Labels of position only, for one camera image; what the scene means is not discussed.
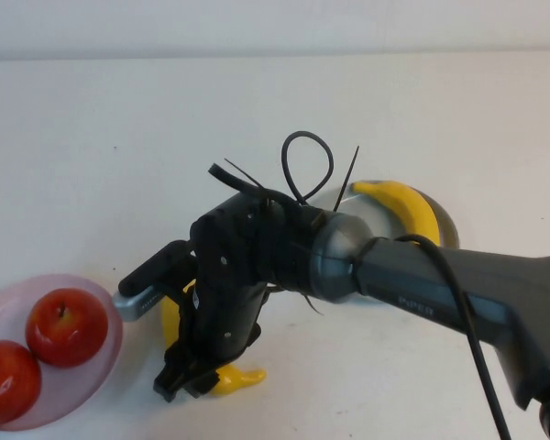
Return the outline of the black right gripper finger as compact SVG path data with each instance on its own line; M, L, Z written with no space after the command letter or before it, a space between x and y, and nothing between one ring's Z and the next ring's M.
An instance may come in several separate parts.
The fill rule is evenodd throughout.
M165 402L172 402L187 380L188 367L182 363L166 362L154 379L153 390Z
M216 368L206 365L191 365L187 373L185 390L194 398L208 394L220 380Z

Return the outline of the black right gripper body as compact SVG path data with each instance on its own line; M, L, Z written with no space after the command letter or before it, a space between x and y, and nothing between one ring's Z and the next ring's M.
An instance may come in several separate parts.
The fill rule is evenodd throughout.
M164 342L210 368L239 358L260 335L267 284L219 286L190 282L164 301Z

